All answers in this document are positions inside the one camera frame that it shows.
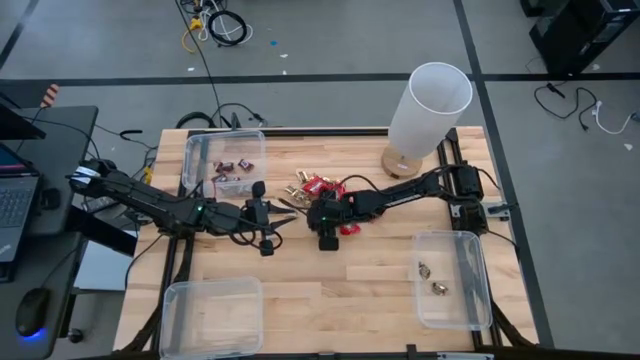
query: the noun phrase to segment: clear plastic bin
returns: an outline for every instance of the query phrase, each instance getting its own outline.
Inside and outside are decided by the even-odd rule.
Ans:
[[[185,145],[182,185],[188,193],[202,180],[205,197],[251,196],[253,183],[264,181],[267,174],[265,146],[264,134],[260,131],[191,136]],[[253,169],[244,171],[238,166],[240,160],[253,164]],[[228,181],[216,182],[214,187],[212,178],[219,175],[215,171],[218,162],[232,162],[233,171],[226,175]]]
[[[162,359],[248,356],[262,348],[263,295],[254,277],[175,283],[164,294]]]
[[[475,234],[466,231],[416,234],[412,269],[415,270],[409,274],[414,282],[416,313],[424,326],[482,330],[491,325],[487,272],[480,239]],[[434,283],[445,286],[444,294],[434,291]]]

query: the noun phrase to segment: white cylinder lamp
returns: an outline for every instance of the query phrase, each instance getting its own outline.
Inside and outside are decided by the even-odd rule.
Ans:
[[[454,66],[427,63],[409,78],[389,127],[390,144],[382,167],[395,178],[420,171],[422,159],[433,152],[473,99],[467,76]]]

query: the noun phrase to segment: gray floor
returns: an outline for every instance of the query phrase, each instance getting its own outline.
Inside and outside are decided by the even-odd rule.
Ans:
[[[231,10],[254,25],[256,35],[238,48],[204,44],[213,75],[408,73],[428,61],[470,72],[451,1],[229,2]],[[528,39],[532,20],[517,1],[463,3],[483,72],[526,73],[531,59],[532,72],[545,72]],[[24,0],[0,2],[0,45],[25,6]],[[203,76],[200,58],[180,47],[183,31],[171,1],[41,0],[0,69],[0,79]],[[638,38],[640,21],[594,62],[597,71],[640,71]],[[640,253],[640,124],[610,136],[587,114],[590,130],[585,133],[576,117],[556,120],[538,107],[533,90],[541,85],[491,82],[487,88],[555,344],[638,353],[640,266],[634,256]],[[591,89],[604,102],[601,120],[609,128],[619,128],[640,108],[640,81],[576,82],[562,89],[572,98],[577,86]],[[270,83],[219,85],[218,92],[221,101],[245,103],[275,126],[354,126],[387,125],[403,87],[399,81]],[[541,99],[558,112],[572,106],[557,96],[541,94]],[[63,105],[97,105],[100,125],[143,129],[140,139],[149,143],[157,143],[161,130],[187,112],[215,109],[208,85],[63,87],[56,106]],[[477,99],[460,124],[485,124]],[[125,171],[140,166],[142,147],[100,130],[94,139],[101,155]],[[634,148],[629,151],[625,144]],[[59,341],[53,357],[108,352],[121,300],[116,294],[79,300],[72,324],[92,336],[81,345]],[[101,304],[101,315],[91,317]]]

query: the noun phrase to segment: white cable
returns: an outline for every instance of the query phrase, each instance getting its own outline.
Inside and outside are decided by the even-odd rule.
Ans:
[[[593,110],[593,115],[596,117],[596,124],[598,125],[598,127],[600,129],[602,129],[602,131],[606,132],[609,135],[620,135],[620,134],[622,134],[624,129],[627,128],[627,125],[629,124],[629,121],[631,120],[631,117],[633,116],[633,114],[629,114],[629,116],[627,117],[627,120],[625,120],[624,125],[622,125],[622,128],[620,130],[611,131],[611,130],[605,129],[604,126],[602,126],[602,124],[600,124],[600,107],[601,106],[602,106],[602,101],[598,101],[598,102],[596,102],[595,110]]]
[[[220,11],[220,8],[218,8],[218,5],[216,4],[215,1],[213,2],[213,6],[216,8],[216,12]],[[198,39],[200,39],[200,41],[207,41],[207,39],[209,38],[209,32],[207,31],[207,24],[209,23],[209,17],[211,17],[211,13],[209,12],[209,10],[211,10],[211,8],[207,8],[206,10],[200,13],[200,20],[202,21],[202,24],[203,24],[203,28],[200,30],[200,33],[198,33]],[[216,31],[216,20],[218,19],[220,19],[220,25],[222,25],[223,32]],[[238,26],[237,28],[231,31],[227,31],[227,28],[224,25],[224,20],[222,19],[222,16],[220,16],[213,20],[213,25],[211,26],[211,28],[212,28],[211,30],[216,35],[224,36],[227,38],[227,40],[231,41],[231,37],[229,35],[235,33],[238,30],[241,30],[242,26]],[[239,42],[238,44],[246,43],[251,39],[252,36],[253,36],[253,28],[251,27],[251,25],[247,24],[247,37],[241,42]]]

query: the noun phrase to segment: yellow cable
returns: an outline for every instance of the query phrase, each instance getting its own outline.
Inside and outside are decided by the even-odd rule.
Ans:
[[[182,43],[182,48],[187,50],[190,54],[195,54],[196,51],[191,50],[189,49],[189,47],[187,47],[187,44],[186,44],[187,35],[189,35],[189,32],[193,30],[202,29],[202,28],[203,28],[202,21],[199,18],[193,18],[191,19],[191,26],[189,26],[189,30],[185,31],[184,34],[182,34],[182,40],[180,41]]]

